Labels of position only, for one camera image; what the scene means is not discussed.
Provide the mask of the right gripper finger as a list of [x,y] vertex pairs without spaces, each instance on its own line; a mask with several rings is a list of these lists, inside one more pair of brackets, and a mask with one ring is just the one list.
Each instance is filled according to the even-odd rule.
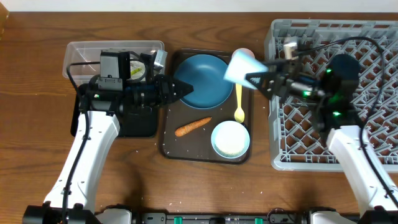
[[287,60],[272,60],[272,61],[263,62],[262,64],[264,64],[265,66],[283,66],[287,63],[288,63]]
[[274,95],[274,84],[277,74],[275,72],[247,73],[246,80],[261,92],[268,100]]

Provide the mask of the pink plastic cup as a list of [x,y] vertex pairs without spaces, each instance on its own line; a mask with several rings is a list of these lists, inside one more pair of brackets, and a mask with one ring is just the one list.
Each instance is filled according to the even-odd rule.
[[253,58],[253,59],[255,59],[254,53],[247,48],[236,49],[232,54],[232,58],[236,58],[236,57],[237,58]]

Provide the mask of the light blue cup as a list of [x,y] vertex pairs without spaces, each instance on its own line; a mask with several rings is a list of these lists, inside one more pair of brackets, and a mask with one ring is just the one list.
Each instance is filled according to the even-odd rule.
[[246,88],[256,90],[245,78],[247,73],[267,72],[268,68],[253,58],[231,58],[231,61],[225,71],[224,79],[226,81],[240,84]]

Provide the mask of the white tissue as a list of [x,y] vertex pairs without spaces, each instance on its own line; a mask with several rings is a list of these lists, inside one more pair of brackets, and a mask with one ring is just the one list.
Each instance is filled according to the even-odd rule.
[[146,65],[140,61],[130,61],[130,79],[129,82],[137,83],[145,79],[147,73]]

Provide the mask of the yellow green snack wrapper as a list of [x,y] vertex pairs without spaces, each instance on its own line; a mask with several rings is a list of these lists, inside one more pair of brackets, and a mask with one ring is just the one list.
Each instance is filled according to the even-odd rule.
[[131,67],[131,76],[140,77],[144,74],[145,68],[143,67]]

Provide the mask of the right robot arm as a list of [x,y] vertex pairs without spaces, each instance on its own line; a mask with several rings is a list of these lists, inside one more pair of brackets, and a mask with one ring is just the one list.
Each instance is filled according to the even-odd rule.
[[374,153],[365,122],[351,103],[359,62],[339,54],[325,74],[312,78],[298,60],[261,63],[250,58],[243,77],[266,98],[289,96],[311,104],[312,126],[337,158],[359,207],[359,223],[397,223],[397,186]]

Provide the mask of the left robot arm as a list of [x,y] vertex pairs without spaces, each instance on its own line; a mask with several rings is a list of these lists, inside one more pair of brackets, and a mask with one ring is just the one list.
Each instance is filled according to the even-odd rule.
[[193,87],[167,75],[150,83],[93,76],[78,88],[81,113],[64,167],[40,206],[29,205],[23,223],[133,223],[131,209],[116,205],[95,213],[99,179],[129,109],[171,104]]

